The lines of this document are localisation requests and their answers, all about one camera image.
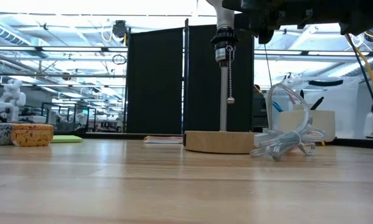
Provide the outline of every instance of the wooden table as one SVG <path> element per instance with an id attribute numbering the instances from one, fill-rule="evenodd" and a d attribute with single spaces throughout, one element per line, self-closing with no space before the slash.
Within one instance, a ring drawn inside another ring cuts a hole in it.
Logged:
<path id="1" fill-rule="evenodd" d="M 373 224 L 373 150 L 273 162 L 141 141 L 0 147 L 0 223 Z"/>

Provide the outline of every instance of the white robot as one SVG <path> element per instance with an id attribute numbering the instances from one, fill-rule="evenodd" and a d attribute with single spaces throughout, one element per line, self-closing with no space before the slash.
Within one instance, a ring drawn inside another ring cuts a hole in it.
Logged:
<path id="1" fill-rule="evenodd" d="M 6 118 L 8 121 L 17 121 L 19 117 L 19 106 L 26 104 L 26 94 L 20 92 L 20 87 L 23 82 L 20 80 L 9 80 L 4 85 L 4 94 L 0 97 L 0 116 Z M 11 112 L 9 117 L 6 115 L 6 108 L 9 108 Z"/>

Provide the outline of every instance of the pen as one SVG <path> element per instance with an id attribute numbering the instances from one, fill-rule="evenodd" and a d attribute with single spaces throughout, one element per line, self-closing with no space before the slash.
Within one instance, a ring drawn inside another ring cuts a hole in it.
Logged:
<path id="1" fill-rule="evenodd" d="M 322 96 L 317 102 L 311 107 L 311 110 L 315 110 L 323 101 L 324 97 Z"/>
<path id="2" fill-rule="evenodd" d="M 281 106 L 279 106 L 279 104 L 277 104 L 276 102 L 272 102 L 272 106 L 279 112 L 283 112 Z"/>

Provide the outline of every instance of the black machine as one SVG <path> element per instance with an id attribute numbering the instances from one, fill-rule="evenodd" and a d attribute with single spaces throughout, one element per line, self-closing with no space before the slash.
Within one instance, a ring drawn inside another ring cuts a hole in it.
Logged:
<path id="1" fill-rule="evenodd" d="M 252 31 L 260 44 L 284 25 L 339 23 L 342 35 L 373 28 L 373 0 L 223 0 L 222 6 L 241 12 L 235 27 Z"/>

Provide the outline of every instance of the pull chain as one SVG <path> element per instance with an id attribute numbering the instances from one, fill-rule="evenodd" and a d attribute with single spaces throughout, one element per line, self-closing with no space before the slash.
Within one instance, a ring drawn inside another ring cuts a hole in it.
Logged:
<path id="1" fill-rule="evenodd" d="M 226 50 L 229 53 L 229 67 L 228 67 L 228 77 L 229 77 L 229 97 L 228 97 L 228 104 L 234 104 L 235 98 L 232 96 L 232 51 L 234 48 L 231 45 L 226 46 Z"/>

